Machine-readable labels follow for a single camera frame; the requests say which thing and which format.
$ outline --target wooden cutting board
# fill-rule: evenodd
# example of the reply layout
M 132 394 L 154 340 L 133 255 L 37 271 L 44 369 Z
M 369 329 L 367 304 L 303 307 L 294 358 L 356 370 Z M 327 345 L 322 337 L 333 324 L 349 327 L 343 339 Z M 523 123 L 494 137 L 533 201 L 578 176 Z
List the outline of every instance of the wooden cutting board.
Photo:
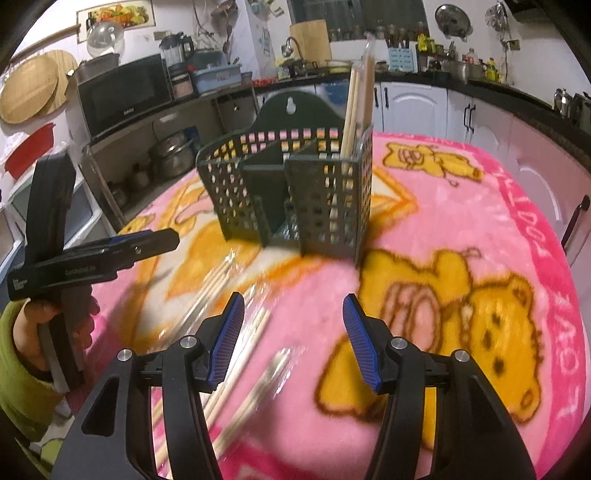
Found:
M 290 26 L 290 34 L 300 44 L 300 53 L 304 60 L 316 61 L 319 65 L 324 65 L 326 60 L 332 60 L 326 21 L 296 23 Z
M 0 117 L 8 124 L 20 124 L 36 115 L 57 87 L 57 64 L 39 55 L 20 65 L 0 93 Z
M 43 106 L 37 116 L 49 115 L 66 103 L 66 88 L 68 87 L 68 77 L 66 73 L 70 70 L 76 70 L 78 62 L 74 55 L 64 50 L 48 51 L 44 57 L 48 57 L 56 62 L 57 65 L 57 87 L 51 98 Z

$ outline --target plastic bottle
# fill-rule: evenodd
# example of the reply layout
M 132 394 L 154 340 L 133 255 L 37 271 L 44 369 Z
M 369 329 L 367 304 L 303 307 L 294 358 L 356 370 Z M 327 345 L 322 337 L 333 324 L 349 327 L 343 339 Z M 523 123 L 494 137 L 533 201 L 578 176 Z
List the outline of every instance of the plastic bottle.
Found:
M 499 80 L 499 71 L 496 69 L 495 59 L 492 57 L 486 62 L 486 78 L 493 82 Z
M 471 48 L 466 54 L 466 61 L 478 65 L 478 56 L 474 53 L 474 48 Z

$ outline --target cabinet door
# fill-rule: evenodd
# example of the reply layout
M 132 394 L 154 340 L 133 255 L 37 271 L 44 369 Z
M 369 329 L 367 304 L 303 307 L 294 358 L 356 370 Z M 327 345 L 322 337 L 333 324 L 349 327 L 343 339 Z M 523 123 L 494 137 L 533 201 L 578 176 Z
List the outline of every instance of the cabinet door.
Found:
M 559 239 L 585 195 L 591 196 L 591 175 L 541 132 L 513 119 L 506 167 L 540 208 Z M 573 263 L 591 231 L 591 209 L 581 211 L 566 244 Z
M 372 114 L 372 122 L 374 123 L 374 132 L 381 133 L 384 131 L 384 117 L 382 104 L 382 85 L 376 83 L 374 87 L 374 112 Z
M 382 83 L 384 131 L 446 137 L 447 90 L 413 83 Z
M 490 153 L 504 166 L 509 150 L 513 115 L 474 99 L 468 113 L 470 143 Z
M 468 116 L 472 108 L 472 97 L 463 93 L 447 91 L 446 138 L 454 142 L 468 143 Z
M 587 238 L 579 256 L 570 268 L 573 274 L 574 286 L 579 297 L 581 317 L 587 332 L 591 338 L 591 237 Z

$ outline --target red plastic container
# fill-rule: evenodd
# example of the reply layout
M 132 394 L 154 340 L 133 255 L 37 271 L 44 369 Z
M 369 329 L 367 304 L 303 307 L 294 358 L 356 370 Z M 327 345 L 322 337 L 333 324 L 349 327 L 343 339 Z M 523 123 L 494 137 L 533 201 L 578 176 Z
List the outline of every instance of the red plastic container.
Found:
M 29 136 L 6 160 L 6 171 L 13 179 L 18 180 L 33 162 L 53 148 L 53 127 L 55 124 L 43 125 Z

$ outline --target black gripper frame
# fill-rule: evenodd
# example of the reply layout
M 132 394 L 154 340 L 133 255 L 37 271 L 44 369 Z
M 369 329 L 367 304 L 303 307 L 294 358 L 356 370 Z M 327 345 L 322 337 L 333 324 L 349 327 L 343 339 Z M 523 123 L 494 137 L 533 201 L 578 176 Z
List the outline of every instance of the black gripper frame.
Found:
M 162 387 L 164 427 L 175 480 L 222 480 L 199 392 L 224 380 L 244 319 L 234 292 L 221 315 L 162 352 L 121 350 L 80 409 L 53 480 L 160 479 L 154 459 L 151 387 Z
M 388 404 L 366 480 L 414 480 L 425 388 L 437 389 L 433 463 L 422 480 L 535 480 L 511 416 L 471 355 L 420 351 L 365 315 L 349 295 L 343 318 L 364 381 Z

